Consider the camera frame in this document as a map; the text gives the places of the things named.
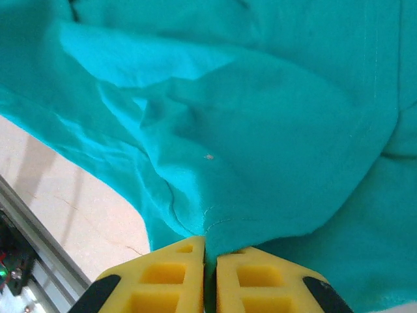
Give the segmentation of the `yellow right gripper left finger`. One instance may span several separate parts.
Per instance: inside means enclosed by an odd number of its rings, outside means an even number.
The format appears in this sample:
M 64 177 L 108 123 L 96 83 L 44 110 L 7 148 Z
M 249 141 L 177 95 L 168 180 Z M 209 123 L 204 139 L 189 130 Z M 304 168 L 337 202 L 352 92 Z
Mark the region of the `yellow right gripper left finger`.
M 101 273 L 70 309 L 101 313 L 202 313 L 205 240 L 195 236 Z

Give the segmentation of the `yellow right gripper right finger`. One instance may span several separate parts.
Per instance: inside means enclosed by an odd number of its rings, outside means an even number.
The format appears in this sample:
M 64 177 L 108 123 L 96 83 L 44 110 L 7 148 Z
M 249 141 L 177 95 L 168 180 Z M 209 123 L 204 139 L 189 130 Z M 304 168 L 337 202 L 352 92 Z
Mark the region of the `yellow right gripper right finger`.
M 217 258 L 216 311 L 352 312 L 316 271 L 254 247 Z

